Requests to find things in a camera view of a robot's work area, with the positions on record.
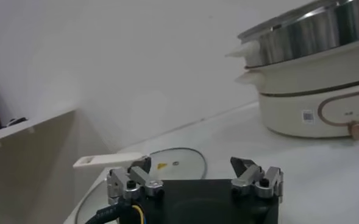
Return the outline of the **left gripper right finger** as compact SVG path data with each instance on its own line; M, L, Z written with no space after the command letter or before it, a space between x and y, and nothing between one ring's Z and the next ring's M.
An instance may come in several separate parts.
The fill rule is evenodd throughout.
M232 194L243 197L254 194L258 198L270 199L277 197L283 201L284 173L279 167L269 167L264 171L251 159L231 157L230 163L236 178L230 182Z

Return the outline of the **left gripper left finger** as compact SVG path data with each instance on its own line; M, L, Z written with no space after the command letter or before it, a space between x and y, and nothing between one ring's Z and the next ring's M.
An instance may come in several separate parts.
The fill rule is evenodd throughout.
M151 166L151 157L142 156L110 169L107 173L108 203L130 203L141 198L160 200L165 194L164 183L149 174Z

